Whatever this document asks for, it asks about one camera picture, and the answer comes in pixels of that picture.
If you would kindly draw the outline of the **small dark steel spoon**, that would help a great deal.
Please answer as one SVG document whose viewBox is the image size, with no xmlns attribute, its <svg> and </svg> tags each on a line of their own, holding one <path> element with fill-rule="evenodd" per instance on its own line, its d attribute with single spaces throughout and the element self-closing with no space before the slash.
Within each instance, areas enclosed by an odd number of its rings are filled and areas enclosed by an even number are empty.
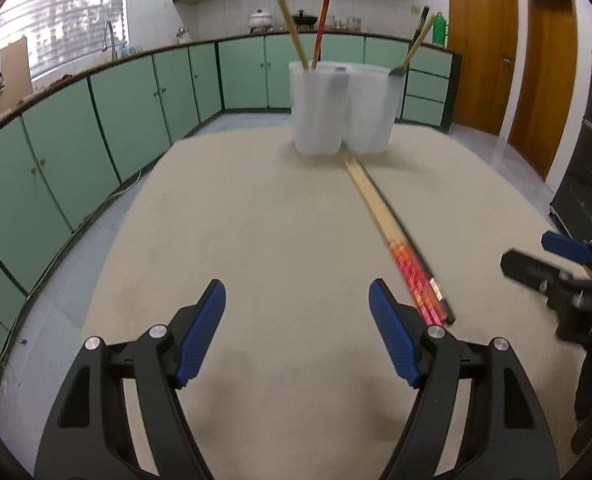
<svg viewBox="0 0 592 480">
<path fill-rule="evenodd" d="M 348 66 L 343 63 L 329 62 L 325 65 L 325 69 L 328 71 L 328 76 L 330 76 L 328 81 L 330 96 L 333 99 L 342 100 L 347 94 L 350 81 Z"/>
</svg>

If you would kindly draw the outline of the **plain wooden chopstick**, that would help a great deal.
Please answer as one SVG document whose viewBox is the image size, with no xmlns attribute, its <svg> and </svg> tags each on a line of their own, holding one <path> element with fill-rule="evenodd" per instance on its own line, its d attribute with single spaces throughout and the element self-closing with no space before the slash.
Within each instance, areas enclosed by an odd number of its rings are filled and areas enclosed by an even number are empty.
<svg viewBox="0 0 592 480">
<path fill-rule="evenodd" d="M 308 58 L 307 58 L 305 49 L 302 46 L 302 42 L 300 41 L 300 38 L 298 35 L 298 30 L 297 30 L 296 24 L 294 22 L 294 18 L 292 17 L 292 14 L 290 14 L 290 8 L 288 7 L 286 0 L 278 0 L 278 5 L 279 5 L 279 8 L 280 8 L 281 13 L 283 15 L 287 30 L 290 33 L 290 38 L 292 38 L 294 48 L 295 48 L 296 54 L 298 56 L 298 60 L 299 60 L 300 64 L 302 64 L 302 68 L 304 70 L 308 70 L 308 68 L 309 68 Z"/>
<path fill-rule="evenodd" d="M 420 36 L 418 36 L 418 38 L 416 38 L 415 43 L 412 44 L 410 51 L 408 52 L 407 56 L 404 58 L 403 63 L 401 65 L 404 72 L 406 72 L 407 69 L 409 68 L 412 58 L 415 56 L 415 53 L 418 52 L 418 49 L 422 46 L 423 41 L 425 40 L 428 33 L 432 29 L 435 18 L 436 18 L 436 14 L 430 14 L 426 23 L 424 24 L 423 29 L 421 30 Z"/>
</svg>

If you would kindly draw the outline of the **green kitchen base cabinets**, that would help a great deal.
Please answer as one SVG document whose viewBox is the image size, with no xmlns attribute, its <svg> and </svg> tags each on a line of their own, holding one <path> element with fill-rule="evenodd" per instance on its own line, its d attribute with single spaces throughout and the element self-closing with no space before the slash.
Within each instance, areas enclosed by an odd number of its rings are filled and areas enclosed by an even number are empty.
<svg viewBox="0 0 592 480">
<path fill-rule="evenodd" d="M 0 119 L 0 366 L 28 298 L 110 194 L 212 118 L 290 107 L 280 32 L 142 53 Z"/>
</svg>

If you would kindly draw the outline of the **brown wooden door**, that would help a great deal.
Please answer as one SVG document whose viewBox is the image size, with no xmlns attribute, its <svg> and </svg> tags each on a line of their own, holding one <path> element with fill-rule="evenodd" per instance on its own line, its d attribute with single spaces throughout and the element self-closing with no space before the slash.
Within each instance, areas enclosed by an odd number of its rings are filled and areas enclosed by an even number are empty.
<svg viewBox="0 0 592 480">
<path fill-rule="evenodd" d="M 545 178 L 560 147 L 575 87 L 575 0 L 527 0 L 527 44 L 509 142 Z"/>
<path fill-rule="evenodd" d="M 461 55 L 453 120 L 501 131 L 514 74 L 517 0 L 449 0 L 448 48 Z"/>
</svg>

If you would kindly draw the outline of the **green thermos jug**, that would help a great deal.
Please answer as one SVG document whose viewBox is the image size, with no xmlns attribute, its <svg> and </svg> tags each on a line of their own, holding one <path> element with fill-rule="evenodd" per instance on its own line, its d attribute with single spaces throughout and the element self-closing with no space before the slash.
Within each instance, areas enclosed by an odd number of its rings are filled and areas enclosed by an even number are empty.
<svg viewBox="0 0 592 480">
<path fill-rule="evenodd" d="M 438 12 L 433 21 L 432 44 L 444 48 L 447 45 L 448 23 L 441 12 Z"/>
</svg>

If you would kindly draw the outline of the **white twin utensil holder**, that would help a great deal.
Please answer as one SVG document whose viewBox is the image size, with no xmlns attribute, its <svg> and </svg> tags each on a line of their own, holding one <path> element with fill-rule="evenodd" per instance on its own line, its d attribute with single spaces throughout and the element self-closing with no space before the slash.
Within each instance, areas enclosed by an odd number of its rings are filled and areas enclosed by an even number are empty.
<svg viewBox="0 0 592 480">
<path fill-rule="evenodd" d="M 343 63 L 350 73 L 347 94 L 333 99 L 328 63 L 320 62 L 315 70 L 304 70 L 298 62 L 288 66 L 296 151 L 308 156 L 334 155 L 342 148 L 354 154 L 384 152 L 400 112 L 406 77 L 389 76 L 387 67 Z"/>
</svg>

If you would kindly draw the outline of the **glass jars on counter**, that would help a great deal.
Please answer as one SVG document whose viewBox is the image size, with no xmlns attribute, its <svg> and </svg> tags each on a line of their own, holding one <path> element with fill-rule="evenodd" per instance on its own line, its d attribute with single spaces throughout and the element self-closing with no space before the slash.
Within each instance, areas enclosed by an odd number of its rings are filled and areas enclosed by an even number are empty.
<svg viewBox="0 0 592 480">
<path fill-rule="evenodd" d="M 327 30 L 346 30 L 347 32 L 360 32 L 362 29 L 361 18 L 348 16 L 348 18 L 339 18 L 335 15 L 329 15 L 326 19 L 325 27 Z"/>
</svg>

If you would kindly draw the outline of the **cardboard board with latches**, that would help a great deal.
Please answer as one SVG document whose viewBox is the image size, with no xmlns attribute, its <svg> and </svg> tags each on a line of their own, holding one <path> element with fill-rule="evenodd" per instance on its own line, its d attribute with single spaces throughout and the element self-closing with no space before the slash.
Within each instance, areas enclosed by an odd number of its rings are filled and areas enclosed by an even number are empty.
<svg viewBox="0 0 592 480">
<path fill-rule="evenodd" d="M 27 38 L 22 37 L 0 50 L 0 119 L 32 92 Z"/>
</svg>

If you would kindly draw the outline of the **chrome sink faucet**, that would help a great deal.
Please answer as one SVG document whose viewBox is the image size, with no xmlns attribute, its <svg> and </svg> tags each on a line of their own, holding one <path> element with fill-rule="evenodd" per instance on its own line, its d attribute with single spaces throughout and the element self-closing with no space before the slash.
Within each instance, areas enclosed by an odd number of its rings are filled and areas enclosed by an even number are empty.
<svg viewBox="0 0 592 480">
<path fill-rule="evenodd" d="M 110 54 L 112 62 L 118 60 L 118 53 L 116 50 L 116 37 L 111 21 L 106 21 L 104 24 L 102 51 Z"/>
</svg>

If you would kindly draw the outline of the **window with blinds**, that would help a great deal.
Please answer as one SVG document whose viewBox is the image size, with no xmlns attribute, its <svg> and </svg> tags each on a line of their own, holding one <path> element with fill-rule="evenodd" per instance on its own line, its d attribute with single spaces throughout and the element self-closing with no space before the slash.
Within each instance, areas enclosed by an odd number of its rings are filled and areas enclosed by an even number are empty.
<svg viewBox="0 0 592 480">
<path fill-rule="evenodd" d="M 125 0 L 6 0 L 0 9 L 0 50 L 27 38 L 29 70 L 38 77 L 102 51 L 111 21 L 116 46 L 128 39 Z"/>
</svg>

